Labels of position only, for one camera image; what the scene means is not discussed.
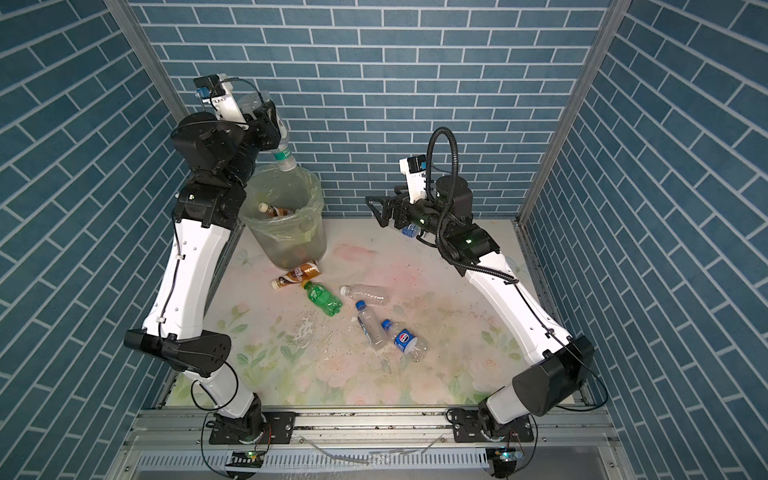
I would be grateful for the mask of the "blue label Pocari bottle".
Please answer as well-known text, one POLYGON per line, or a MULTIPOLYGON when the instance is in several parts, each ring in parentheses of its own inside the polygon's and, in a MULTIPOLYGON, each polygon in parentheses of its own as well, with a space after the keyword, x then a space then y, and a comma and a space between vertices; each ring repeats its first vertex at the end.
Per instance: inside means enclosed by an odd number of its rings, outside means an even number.
POLYGON ((418 225, 410 224, 401 230, 401 233, 409 238, 417 237, 421 232, 418 225))

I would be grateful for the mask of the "brown Nescafe coffee bottle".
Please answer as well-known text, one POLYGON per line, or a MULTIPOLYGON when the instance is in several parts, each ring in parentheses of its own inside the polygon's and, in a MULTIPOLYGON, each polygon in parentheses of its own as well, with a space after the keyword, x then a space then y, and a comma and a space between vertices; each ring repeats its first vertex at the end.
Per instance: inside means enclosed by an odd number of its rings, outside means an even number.
POLYGON ((295 211, 285 207, 277 207, 265 202, 258 205, 258 210, 270 218, 282 218, 295 214, 295 211))

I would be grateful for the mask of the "crushed clear bottle white cap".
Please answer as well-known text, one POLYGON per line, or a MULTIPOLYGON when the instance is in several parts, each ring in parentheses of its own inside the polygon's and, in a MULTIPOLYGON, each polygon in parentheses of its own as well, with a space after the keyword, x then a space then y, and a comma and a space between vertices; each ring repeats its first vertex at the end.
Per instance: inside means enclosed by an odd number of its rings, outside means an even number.
POLYGON ((342 285, 340 293, 355 302, 364 301, 368 305, 386 305, 390 299, 385 288, 363 284, 342 285))

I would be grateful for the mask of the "clear bottle blue cap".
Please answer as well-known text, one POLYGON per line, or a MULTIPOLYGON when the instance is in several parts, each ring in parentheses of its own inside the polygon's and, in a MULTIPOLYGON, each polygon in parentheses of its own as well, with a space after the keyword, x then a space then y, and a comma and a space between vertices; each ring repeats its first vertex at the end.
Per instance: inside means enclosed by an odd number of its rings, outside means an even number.
POLYGON ((358 300, 355 307, 358 313, 358 323, 366 334, 370 345, 376 351, 381 350, 386 344, 387 335, 381 326, 379 317, 363 300, 358 300))

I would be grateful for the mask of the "Pepsi bottle blue label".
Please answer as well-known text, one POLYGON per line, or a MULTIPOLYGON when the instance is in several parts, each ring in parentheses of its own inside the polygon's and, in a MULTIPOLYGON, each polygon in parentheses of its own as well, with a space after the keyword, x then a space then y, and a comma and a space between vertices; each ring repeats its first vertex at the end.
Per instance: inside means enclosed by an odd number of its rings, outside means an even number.
POLYGON ((428 351, 428 344, 422 336, 415 334, 404 324, 390 319, 383 320, 381 326, 391 338, 394 346, 405 357, 413 362, 419 362, 424 359, 428 351))

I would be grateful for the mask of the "clear bottle green cap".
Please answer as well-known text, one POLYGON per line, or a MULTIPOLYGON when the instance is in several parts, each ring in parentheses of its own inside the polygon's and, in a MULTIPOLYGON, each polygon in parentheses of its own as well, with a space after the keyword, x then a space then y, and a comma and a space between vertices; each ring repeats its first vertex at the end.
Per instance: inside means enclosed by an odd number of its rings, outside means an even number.
POLYGON ((282 171, 291 171, 297 167, 297 162, 289 145, 288 128, 280 114, 275 109, 274 101, 272 100, 270 94, 268 92, 262 93, 262 97, 264 101, 271 103, 274 107, 274 122, 276 123, 280 132, 280 141, 278 143, 278 147, 272 150, 273 157, 276 161, 276 164, 282 171))

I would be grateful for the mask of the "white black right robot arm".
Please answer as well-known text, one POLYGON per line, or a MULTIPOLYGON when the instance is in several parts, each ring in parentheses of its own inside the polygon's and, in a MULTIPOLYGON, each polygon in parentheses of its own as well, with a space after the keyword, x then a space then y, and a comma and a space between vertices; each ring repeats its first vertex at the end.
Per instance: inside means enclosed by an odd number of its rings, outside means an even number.
POLYGON ((458 180, 453 198, 448 187, 442 177, 431 196, 398 186, 394 195, 368 196, 365 203, 381 227, 434 235, 440 256, 486 298, 518 341, 527 369, 478 405, 483 433, 496 439, 514 421, 541 417, 576 393, 591 373, 594 347, 561 327, 520 283, 498 243, 474 222, 466 182, 458 180))

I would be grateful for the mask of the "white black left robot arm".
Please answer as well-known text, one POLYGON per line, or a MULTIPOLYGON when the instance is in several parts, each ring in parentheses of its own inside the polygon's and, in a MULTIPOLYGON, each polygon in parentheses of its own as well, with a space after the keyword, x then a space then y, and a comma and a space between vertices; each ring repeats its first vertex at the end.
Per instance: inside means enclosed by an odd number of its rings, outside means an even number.
POLYGON ((164 361, 200 385, 214 403, 217 427, 234 442, 261 436, 261 402, 227 361, 231 338, 204 329, 205 306, 257 155, 276 149, 281 138, 271 101, 250 113, 190 114, 175 128, 170 139, 191 176, 172 212, 173 243, 156 300, 142 326, 124 337, 126 347, 164 361))

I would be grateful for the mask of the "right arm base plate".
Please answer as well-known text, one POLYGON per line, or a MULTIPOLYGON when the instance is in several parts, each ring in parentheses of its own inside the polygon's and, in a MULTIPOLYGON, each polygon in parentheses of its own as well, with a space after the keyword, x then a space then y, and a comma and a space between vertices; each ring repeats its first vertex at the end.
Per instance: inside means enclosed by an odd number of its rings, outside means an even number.
POLYGON ((445 418, 457 443, 532 442, 534 432, 528 415, 500 424, 486 410, 449 408, 445 418))

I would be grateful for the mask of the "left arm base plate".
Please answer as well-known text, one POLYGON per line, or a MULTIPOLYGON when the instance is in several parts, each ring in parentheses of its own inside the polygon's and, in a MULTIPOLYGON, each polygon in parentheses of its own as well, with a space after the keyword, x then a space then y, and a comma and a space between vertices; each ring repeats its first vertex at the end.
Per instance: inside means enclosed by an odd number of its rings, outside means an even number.
POLYGON ((296 413, 290 411, 250 412, 232 419, 215 414, 206 421, 211 430, 211 445, 289 444, 293 435, 296 413))

